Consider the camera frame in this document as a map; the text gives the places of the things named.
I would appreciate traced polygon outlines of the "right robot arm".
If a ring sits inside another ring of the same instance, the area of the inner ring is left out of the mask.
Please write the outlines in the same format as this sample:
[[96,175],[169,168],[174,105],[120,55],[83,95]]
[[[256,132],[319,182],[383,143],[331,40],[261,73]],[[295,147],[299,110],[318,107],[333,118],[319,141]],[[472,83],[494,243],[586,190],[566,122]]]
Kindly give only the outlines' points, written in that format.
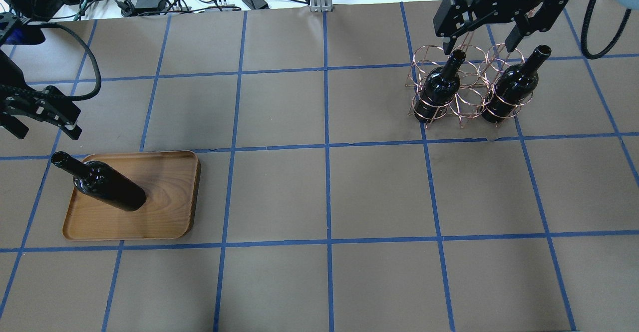
[[[588,59],[603,57],[616,45],[632,11],[638,8],[638,0],[617,0],[626,8],[620,27],[602,51],[593,53],[588,50],[587,38],[596,2],[589,0],[580,37],[582,54]],[[550,30],[567,4],[568,0],[441,0],[433,18],[434,33],[442,39],[445,54],[450,54],[464,34],[488,23],[514,22],[505,39],[505,49],[513,52],[525,37]]]

